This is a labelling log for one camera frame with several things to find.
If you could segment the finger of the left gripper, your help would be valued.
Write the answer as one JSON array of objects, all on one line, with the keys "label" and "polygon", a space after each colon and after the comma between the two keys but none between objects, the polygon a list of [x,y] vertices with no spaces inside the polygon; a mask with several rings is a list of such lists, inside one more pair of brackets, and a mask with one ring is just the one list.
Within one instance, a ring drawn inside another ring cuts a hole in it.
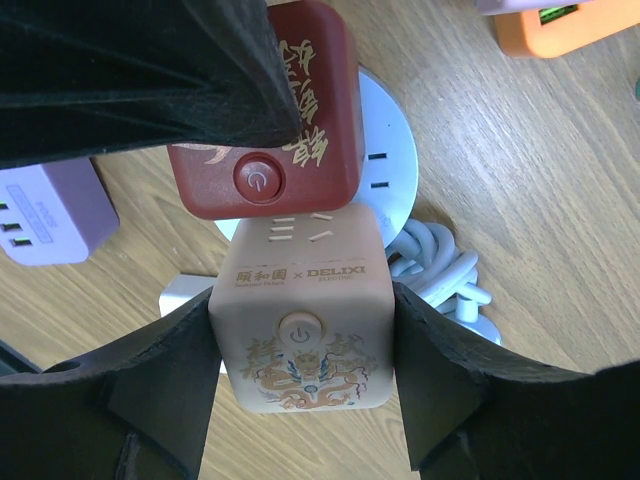
[{"label": "finger of the left gripper", "polygon": [[301,119],[262,1],[5,1],[1,161],[278,147]]}]

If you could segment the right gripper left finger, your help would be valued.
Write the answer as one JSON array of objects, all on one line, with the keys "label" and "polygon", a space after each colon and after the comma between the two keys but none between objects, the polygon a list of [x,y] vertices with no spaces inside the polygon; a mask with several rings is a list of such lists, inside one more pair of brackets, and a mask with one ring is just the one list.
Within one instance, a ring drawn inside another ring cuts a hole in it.
[{"label": "right gripper left finger", "polygon": [[2,478],[197,478],[221,364],[210,295],[43,372],[2,377]]}]

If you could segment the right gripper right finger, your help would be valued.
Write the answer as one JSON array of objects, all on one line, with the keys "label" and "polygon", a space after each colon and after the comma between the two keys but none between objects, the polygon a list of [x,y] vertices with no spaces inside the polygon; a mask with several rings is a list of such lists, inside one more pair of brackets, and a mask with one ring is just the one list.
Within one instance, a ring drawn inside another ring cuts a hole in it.
[{"label": "right gripper right finger", "polygon": [[393,290],[397,389],[422,478],[638,477],[637,362],[593,374],[541,363]]}]

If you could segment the peach cube socket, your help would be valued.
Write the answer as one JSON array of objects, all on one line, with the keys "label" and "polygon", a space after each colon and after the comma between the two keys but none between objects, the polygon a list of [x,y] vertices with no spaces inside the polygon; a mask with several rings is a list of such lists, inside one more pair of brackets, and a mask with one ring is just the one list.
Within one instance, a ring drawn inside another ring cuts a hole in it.
[{"label": "peach cube socket", "polygon": [[240,221],[209,299],[237,401],[255,413],[391,396],[394,294],[374,211]]}]

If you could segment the light blue round socket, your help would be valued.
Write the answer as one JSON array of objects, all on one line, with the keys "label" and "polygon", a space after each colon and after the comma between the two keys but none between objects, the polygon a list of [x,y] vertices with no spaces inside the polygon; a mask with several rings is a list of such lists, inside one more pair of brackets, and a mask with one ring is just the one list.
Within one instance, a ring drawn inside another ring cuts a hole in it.
[{"label": "light blue round socket", "polygon": [[376,214],[385,246],[409,219],[417,197],[419,160],[409,121],[400,103],[369,70],[359,69],[365,157],[352,201]]}]

